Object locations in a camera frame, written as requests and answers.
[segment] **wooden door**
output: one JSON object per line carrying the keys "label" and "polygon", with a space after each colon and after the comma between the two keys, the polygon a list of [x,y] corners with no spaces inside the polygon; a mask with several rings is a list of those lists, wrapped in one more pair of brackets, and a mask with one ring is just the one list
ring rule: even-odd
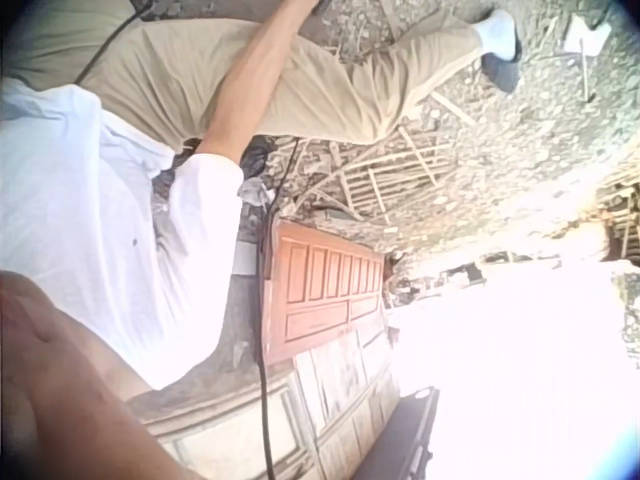
{"label": "wooden door", "polygon": [[267,364],[344,335],[380,308],[382,255],[289,222],[274,237],[262,322]]}

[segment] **sleeve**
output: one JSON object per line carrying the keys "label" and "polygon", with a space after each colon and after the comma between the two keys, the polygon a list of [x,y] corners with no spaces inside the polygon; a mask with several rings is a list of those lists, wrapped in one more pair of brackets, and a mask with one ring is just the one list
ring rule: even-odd
{"label": "sleeve", "polygon": [[213,352],[220,337],[242,181],[242,170],[231,160],[196,154],[177,170],[169,208],[156,218],[160,277],[178,337],[174,340],[194,366]]}

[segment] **white shirt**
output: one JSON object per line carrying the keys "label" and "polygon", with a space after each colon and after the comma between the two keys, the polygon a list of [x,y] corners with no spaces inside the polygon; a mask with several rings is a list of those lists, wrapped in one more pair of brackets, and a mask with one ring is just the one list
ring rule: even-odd
{"label": "white shirt", "polygon": [[169,147],[74,85],[5,80],[2,93],[0,269],[34,281],[152,388],[175,382],[220,337],[242,171],[191,157],[156,241],[150,179],[171,166]]}

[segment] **dirt ground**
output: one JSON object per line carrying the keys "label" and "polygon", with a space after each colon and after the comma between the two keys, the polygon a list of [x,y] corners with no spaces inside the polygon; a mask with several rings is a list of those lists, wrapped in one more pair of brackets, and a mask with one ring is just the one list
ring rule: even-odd
{"label": "dirt ground", "polygon": [[[467,21],[479,19],[495,2],[485,0],[389,0],[402,30],[437,8]],[[640,38],[618,10],[608,21],[613,33],[604,50],[588,64],[595,98],[582,98],[581,62],[562,53],[562,38],[571,13],[589,22],[600,19],[605,2],[596,0],[501,0],[499,6],[518,21],[524,46],[522,81],[513,95],[492,87],[478,63],[437,89],[473,119],[474,125],[432,98],[405,120],[419,138],[434,132],[447,150],[453,175],[437,195],[394,213],[384,222],[357,221],[325,199],[311,195],[291,216],[381,252],[409,251],[401,268],[421,275],[438,258],[449,267],[491,250],[513,249],[531,237],[562,229],[590,208],[601,180],[625,158],[624,146],[640,129]],[[234,17],[260,21],[277,0],[156,0],[147,20]],[[334,0],[325,18],[313,19],[302,34],[335,52],[342,62],[358,61],[384,48],[393,38],[379,0]],[[418,147],[431,145],[432,140]],[[406,148],[389,141],[379,153]],[[340,152],[364,147],[339,145]],[[314,140],[300,159],[286,196],[295,200],[309,185],[331,171],[327,142]],[[265,183],[278,184],[288,152],[270,158]],[[336,178],[325,192],[341,202]]]}

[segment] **white sock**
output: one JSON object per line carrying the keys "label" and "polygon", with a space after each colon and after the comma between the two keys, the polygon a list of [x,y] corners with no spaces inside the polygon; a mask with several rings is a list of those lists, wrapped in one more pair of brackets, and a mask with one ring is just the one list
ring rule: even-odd
{"label": "white sock", "polygon": [[482,39],[484,53],[510,61],[516,56],[516,21],[504,10],[494,10],[489,18],[472,25]]}

